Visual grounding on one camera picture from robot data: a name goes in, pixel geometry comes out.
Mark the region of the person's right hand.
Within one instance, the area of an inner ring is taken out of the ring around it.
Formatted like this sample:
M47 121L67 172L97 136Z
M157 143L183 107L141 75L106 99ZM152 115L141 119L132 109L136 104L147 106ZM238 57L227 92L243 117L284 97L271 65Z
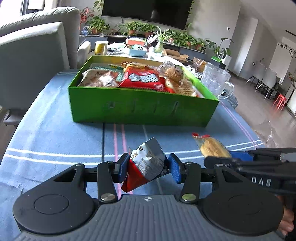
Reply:
M290 232L294 229L294 213L292 210L288 209L285 205L285 198L283 196L278 195L277 198L281 201L284 208L284 213L282 220L280 222L278 230L286 237Z

